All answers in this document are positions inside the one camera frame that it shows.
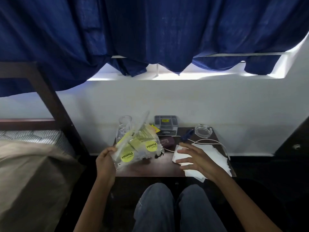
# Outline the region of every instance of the glass ashtray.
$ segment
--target glass ashtray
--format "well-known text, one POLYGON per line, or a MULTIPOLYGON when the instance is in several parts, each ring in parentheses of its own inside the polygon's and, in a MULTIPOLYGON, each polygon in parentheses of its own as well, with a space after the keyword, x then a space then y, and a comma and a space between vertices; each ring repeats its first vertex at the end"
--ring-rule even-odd
POLYGON ((195 134, 201 138, 209 138, 212 135, 212 127, 208 125, 195 126, 195 134))

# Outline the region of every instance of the wooden bed frame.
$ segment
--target wooden bed frame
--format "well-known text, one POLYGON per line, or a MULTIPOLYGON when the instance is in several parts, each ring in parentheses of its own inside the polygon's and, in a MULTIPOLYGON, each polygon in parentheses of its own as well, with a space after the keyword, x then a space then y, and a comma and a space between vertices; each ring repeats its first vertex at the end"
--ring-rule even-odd
POLYGON ((64 109, 49 80, 36 62, 0 62, 0 78, 26 78, 38 93, 53 118, 48 119, 0 119, 0 130, 62 130, 80 162, 85 162, 89 152, 79 136, 68 113, 64 109))

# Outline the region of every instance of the blue object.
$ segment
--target blue object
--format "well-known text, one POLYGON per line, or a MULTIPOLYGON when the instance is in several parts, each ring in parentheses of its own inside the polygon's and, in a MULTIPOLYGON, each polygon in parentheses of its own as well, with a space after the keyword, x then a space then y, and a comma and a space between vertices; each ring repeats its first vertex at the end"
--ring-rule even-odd
MULTIPOLYGON (((135 76, 151 63, 180 73, 191 62, 268 74, 281 52, 309 30, 309 0, 0 0, 0 61, 36 61, 55 90, 85 82, 110 63, 135 76), (128 59, 111 59, 122 55, 128 59)), ((24 79, 1 79, 0 97, 33 92, 24 79)))
POLYGON ((187 132, 180 137, 182 142, 187 141, 194 134, 194 129, 189 129, 187 132))

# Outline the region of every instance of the snack package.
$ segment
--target snack package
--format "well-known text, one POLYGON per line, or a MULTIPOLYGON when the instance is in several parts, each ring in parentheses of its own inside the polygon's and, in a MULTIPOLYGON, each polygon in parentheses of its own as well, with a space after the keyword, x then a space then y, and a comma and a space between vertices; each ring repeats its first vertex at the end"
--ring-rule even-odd
POLYGON ((146 123, 148 115, 149 112, 116 144, 118 150, 112 155, 116 169, 160 155, 163 150, 156 130, 146 123))

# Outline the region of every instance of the charging cable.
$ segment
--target charging cable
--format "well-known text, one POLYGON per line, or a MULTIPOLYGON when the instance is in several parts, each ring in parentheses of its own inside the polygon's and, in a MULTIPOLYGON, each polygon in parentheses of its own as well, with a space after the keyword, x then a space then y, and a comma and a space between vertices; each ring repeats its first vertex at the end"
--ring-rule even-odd
POLYGON ((222 146, 222 148, 224 148, 225 150, 223 150, 225 153, 226 153, 226 155, 227 155, 227 158, 229 159, 229 160, 231 160, 230 159, 230 156, 229 156, 229 154, 227 153, 227 149, 226 149, 226 147, 221 143, 221 142, 219 142, 219 141, 217 141, 217 140, 214 140, 214 139, 208 139, 208 138, 203 138, 203 139, 200 139, 200 140, 197 140, 197 141, 193 141, 193 140, 191 140, 191 139, 188 139, 189 141, 191 141, 191 142, 193 142, 192 144, 202 144, 202 145, 221 145, 222 146), (210 141, 215 141, 215 142, 217 142, 217 143, 200 143, 199 141, 203 141, 203 140, 210 140, 210 141))

